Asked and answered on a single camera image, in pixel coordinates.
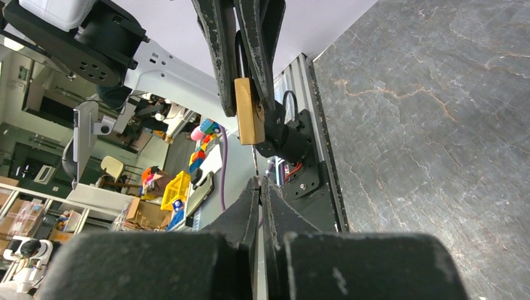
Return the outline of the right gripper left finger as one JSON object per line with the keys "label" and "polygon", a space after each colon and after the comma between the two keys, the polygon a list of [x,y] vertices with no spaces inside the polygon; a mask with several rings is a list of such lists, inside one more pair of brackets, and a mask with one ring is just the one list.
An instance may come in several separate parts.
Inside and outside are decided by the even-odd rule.
{"label": "right gripper left finger", "polygon": [[200,231],[93,231],[51,263],[39,299],[255,299],[259,181]]}

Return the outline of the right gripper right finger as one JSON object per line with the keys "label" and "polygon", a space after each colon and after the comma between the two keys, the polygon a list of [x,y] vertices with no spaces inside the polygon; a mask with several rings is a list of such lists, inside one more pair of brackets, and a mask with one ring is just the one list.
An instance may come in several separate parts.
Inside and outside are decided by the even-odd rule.
{"label": "right gripper right finger", "polygon": [[261,183],[269,299],[467,299],[441,241],[410,232],[323,232]]}

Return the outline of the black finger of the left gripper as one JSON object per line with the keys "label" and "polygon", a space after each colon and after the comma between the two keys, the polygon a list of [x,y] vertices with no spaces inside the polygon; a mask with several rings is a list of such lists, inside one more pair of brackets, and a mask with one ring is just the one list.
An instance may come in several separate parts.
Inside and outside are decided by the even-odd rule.
{"label": "black finger of the left gripper", "polygon": [[207,42],[221,106],[227,117],[236,115],[236,18],[232,1],[192,0],[197,22]]}

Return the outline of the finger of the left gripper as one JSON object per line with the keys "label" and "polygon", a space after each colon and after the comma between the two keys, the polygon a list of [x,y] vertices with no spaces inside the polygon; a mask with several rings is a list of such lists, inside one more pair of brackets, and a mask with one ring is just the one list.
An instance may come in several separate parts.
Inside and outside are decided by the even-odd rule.
{"label": "finger of the left gripper", "polygon": [[286,10],[284,0],[238,0],[234,8],[251,78],[265,111],[275,109],[273,61]]}

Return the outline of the small brass padlock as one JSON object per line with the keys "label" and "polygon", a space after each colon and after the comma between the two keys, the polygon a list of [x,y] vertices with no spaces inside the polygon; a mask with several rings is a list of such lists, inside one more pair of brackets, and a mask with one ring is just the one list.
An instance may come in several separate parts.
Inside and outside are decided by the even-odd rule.
{"label": "small brass padlock", "polygon": [[235,50],[237,78],[234,80],[234,90],[239,140],[242,145],[256,145],[265,140],[264,110],[251,77],[240,31],[235,36]]}

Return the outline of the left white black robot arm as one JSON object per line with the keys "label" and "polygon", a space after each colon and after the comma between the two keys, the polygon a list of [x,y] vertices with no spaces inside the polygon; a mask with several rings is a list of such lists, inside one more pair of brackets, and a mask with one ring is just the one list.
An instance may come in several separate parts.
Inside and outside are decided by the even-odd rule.
{"label": "left white black robot arm", "polygon": [[310,139],[284,122],[273,59],[284,1],[193,1],[212,76],[167,52],[112,1],[10,1],[3,17],[52,58],[94,84],[176,101],[268,158],[301,162]]}

